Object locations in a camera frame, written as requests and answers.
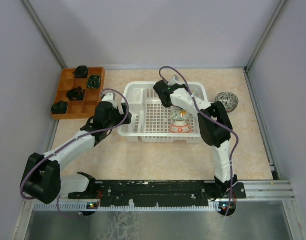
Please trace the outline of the white plastic dish rack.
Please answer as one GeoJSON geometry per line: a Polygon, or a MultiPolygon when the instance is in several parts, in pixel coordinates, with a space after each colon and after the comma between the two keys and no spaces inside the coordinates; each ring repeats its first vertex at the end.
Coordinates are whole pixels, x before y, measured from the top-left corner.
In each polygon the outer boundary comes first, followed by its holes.
{"type": "Polygon", "coordinates": [[[131,124],[118,127],[118,134],[129,142],[139,140],[145,143],[202,142],[198,120],[192,115],[186,120],[191,127],[190,133],[170,132],[173,108],[165,108],[162,105],[153,89],[154,85],[152,81],[135,81],[125,87],[123,95],[128,101],[132,118],[131,124]]]}

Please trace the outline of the green orange floral bowl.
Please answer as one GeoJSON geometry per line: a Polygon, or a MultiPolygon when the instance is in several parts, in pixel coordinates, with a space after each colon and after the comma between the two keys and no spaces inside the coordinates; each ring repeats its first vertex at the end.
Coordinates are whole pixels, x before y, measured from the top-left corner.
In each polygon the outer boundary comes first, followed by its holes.
{"type": "Polygon", "coordinates": [[[169,115],[169,118],[173,121],[187,121],[191,115],[184,109],[173,106],[169,115]]]}

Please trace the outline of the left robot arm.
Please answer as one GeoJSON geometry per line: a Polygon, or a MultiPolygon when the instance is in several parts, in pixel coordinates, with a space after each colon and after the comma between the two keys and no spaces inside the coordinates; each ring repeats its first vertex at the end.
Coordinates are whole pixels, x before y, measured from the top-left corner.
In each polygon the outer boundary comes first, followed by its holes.
{"type": "Polygon", "coordinates": [[[27,160],[20,184],[23,199],[37,199],[44,204],[57,197],[80,193],[90,199],[96,195],[95,178],[78,172],[62,176],[61,172],[80,155],[105,140],[113,129],[131,123],[132,114],[127,102],[120,107],[102,101],[92,116],[77,134],[60,147],[44,154],[33,153],[27,160]]]}

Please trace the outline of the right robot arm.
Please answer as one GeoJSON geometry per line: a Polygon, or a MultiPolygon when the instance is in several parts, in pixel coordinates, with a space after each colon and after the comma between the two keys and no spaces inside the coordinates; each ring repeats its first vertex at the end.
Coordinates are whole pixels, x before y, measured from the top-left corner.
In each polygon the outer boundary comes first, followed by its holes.
{"type": "Polygon", "coordinates": [[[231,198],[238,182],[233,170],[233,153],[239,137],[233,131],[224,105],[196,97],[188,84],[169,85],[161,80],[153,89],[164,107],[179,107],[197,118],[202,140],[213,149],[216,192],[222,198],[231,198]]]}

